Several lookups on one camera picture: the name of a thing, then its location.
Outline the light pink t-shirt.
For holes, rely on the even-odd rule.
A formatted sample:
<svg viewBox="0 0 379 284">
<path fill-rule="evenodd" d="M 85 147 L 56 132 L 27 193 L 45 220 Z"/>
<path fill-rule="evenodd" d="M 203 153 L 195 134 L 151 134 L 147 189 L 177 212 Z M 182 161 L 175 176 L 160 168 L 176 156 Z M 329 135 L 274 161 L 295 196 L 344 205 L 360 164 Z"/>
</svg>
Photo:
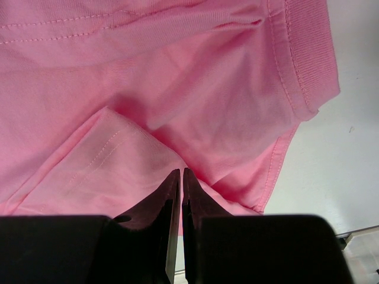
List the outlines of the light pink t-shirt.
<svg viewBox="0 0 379 284">
<path fill-rule="evenodd" d="M 261 214 L 338 93 L 325 1 L 2 1 L 1 214 L 115 217 L 185 167 Z"/>
</svg>

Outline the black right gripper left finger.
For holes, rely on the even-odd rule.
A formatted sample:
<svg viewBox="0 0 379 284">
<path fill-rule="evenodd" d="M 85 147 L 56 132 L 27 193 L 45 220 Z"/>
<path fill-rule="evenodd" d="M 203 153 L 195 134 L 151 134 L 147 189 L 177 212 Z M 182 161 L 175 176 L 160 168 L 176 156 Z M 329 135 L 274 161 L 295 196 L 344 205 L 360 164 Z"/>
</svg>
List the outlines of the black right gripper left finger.
<svg viewBox="0 0 379 284">
<path fill-rule="evenodd" d="M 172 283 L 180 172 L 115 218 L 1 218 L 2 283 Z"/>
</svg>

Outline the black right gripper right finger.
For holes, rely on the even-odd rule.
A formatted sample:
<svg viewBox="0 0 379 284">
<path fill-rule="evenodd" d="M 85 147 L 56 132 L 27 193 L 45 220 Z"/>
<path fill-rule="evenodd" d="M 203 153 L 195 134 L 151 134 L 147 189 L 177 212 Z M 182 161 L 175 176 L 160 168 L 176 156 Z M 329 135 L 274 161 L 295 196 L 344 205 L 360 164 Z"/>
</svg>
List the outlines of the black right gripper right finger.
<svg viewBox="0 0 379 284">
<path fill-rule="evenodd" d="M 315 215 L 234 216 L 183 175 L 189 283 L 352 283 L 332 227 Z"/>
</svg>

